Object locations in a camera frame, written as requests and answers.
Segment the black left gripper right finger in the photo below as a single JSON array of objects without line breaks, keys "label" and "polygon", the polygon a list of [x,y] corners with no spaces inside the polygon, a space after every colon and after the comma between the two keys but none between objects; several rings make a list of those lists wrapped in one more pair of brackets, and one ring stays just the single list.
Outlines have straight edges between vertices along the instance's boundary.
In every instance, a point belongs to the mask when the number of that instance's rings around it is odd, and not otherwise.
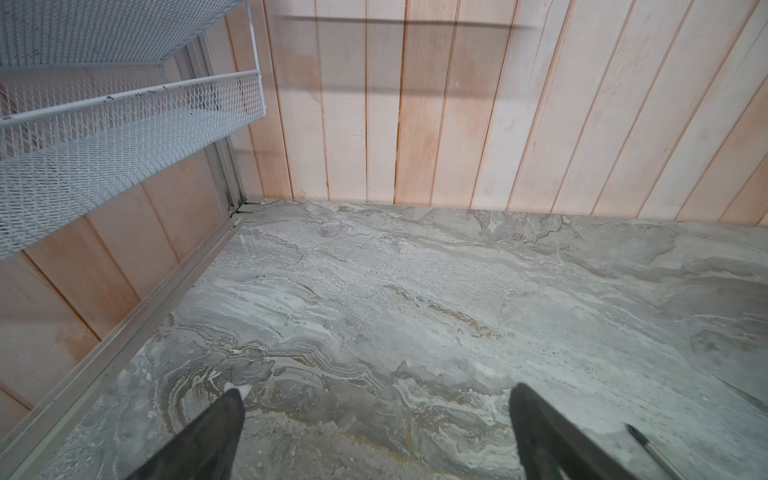
[{"label": "black left gripper right finger", "polygon": [[509,414],[528,479],[634,477],[529,385],[512,388]]}]

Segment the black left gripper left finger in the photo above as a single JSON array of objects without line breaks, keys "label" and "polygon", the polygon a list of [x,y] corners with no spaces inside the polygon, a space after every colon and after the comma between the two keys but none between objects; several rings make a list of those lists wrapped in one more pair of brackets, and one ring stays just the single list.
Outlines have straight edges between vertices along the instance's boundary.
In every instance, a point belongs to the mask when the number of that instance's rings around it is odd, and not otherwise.
[{"label": "black left gripper left finger", "polygon": [[230,479],[244,420],[241,394],[230,389],[127,479]]}]

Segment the orange handled screwdriver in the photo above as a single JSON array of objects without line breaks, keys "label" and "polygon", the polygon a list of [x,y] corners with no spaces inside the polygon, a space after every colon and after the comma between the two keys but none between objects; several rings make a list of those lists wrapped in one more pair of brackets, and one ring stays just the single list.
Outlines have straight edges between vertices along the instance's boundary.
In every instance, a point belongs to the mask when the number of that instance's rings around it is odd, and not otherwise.
[{"label": "orange handled screwdriver", "polygon": [[671,479],[686,480],[682,472],[646,437],[640,430],[630,424],[625,425],[629,434],[643,447],[651,458],[666,472]]}]

